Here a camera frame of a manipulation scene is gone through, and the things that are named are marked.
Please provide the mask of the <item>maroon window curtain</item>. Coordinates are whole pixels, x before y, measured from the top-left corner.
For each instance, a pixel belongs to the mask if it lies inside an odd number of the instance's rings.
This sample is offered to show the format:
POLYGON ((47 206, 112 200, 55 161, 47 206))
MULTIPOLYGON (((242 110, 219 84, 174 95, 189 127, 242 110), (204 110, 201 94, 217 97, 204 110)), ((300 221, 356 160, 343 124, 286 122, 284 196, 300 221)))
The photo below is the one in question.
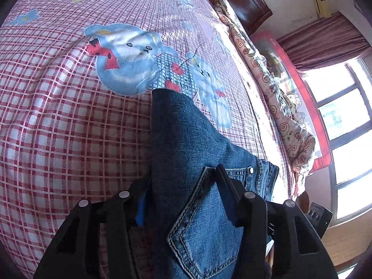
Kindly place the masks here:
POLYGON ((371 45, 340 12, 298 28, 277 40, 295 68, 309 71, 371 54, 371 45))

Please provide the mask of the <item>window with dark frame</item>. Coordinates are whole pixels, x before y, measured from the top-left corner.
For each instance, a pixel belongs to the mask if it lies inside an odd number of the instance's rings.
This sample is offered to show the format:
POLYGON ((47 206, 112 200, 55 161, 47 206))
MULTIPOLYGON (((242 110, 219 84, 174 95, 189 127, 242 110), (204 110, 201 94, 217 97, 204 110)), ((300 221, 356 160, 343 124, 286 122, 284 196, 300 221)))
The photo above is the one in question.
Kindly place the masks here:
POLYGON ((329 141, 332 224, 371 210, 371 70, 362 59, 307 71, 329 141))

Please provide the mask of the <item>blue denim jeans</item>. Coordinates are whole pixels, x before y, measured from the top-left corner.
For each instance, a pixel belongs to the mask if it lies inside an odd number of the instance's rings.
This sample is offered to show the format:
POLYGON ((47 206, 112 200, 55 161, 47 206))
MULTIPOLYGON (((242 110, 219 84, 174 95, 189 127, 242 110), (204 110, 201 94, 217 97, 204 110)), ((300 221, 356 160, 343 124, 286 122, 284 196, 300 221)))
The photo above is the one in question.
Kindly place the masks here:
POLYGON ((279 168, 232 144, 185 94, 152 92, 145 225, 154 278, 231 278, 243 231, 228 218, 216 167, 265 200, 279 168))

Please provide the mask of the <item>floral swirl quilt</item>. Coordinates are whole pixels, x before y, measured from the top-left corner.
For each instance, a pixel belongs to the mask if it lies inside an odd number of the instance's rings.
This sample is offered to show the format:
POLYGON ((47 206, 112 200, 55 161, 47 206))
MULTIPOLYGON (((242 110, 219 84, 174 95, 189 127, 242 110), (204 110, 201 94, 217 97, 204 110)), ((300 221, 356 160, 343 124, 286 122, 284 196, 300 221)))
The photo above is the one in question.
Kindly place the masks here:
POLYGON ((267 68, 266 58, 249 38, 228 0, 210 1, 263 92, 291 164, 288 187, 290 197, 295 199, 305 191, 306 176, 314 164, 316 140, 297 121, 296 108, 279 88, 267 68))

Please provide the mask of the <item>pink plaid bed sheet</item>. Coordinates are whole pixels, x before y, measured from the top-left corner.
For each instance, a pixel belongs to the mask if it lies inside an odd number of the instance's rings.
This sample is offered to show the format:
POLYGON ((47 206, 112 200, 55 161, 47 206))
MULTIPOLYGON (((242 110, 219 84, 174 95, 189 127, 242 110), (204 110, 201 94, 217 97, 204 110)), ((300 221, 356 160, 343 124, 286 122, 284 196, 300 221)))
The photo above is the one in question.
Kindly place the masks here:
MULTIPOLYGON (((18 0, 1 26, 1 244, 23 276, 80 200, 148 175, 156 89, 277 166, 268 201, 292 199, 276 123, 210 0, 18 0)), ((154 278, 150 232, 131 231, 154 278)))

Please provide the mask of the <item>red framed picture board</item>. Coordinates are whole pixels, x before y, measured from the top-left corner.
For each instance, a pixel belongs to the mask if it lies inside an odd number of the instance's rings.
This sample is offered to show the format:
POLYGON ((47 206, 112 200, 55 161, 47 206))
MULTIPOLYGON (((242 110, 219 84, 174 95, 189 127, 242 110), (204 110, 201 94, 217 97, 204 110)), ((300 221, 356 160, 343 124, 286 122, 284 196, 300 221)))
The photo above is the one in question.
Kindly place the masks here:
POLYGON ((267 66, 273 70, 279 88, 296 107, 294 117, 316 140, 312 172, 328 167, 332 162, 329 138, 307 84, 270 32, 256 33, 252 36, 252 42, 266 58, 267 66))

